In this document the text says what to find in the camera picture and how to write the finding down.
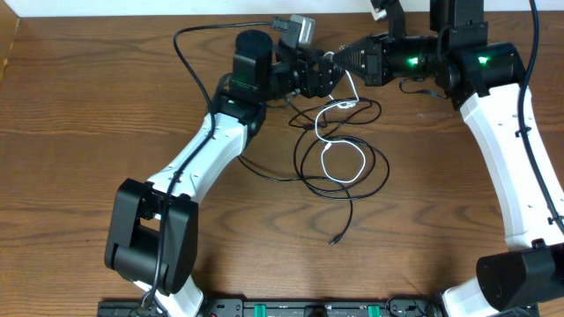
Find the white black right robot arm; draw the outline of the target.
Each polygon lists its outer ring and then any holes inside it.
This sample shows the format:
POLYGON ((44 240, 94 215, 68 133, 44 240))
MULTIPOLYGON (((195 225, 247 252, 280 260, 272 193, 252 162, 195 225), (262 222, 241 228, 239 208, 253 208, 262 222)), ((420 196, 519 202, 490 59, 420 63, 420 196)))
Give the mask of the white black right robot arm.
POLYGON ((492 43, 484 5, 433 0, 429 37, 410 37, 398 1, 374 1, 389 23, 334 56, 368 86, 431 77, 474 135, 499 200, 507 251, 477 261, 473 279, 446 290, 431 316, 533 316, 563 295, 563 191, 538 131, 524 63, 492 43))

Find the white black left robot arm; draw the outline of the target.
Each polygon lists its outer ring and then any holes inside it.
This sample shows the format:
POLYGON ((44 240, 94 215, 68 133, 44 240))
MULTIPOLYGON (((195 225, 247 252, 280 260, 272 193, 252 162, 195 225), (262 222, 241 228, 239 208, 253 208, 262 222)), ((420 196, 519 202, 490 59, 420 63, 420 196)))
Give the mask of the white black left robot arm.
POLYGON ((297 40, 274 43, 258 30, 237 36, 233 69, 207 98, 197 134, 161 171, 147 181, 127 179, 116 192, 104 260, 146 292, 131 315, 197 315, 204 301, 191 277, 198 205, 257 135, 269 101, 326 97, 343 75, 323 51, 297 40))

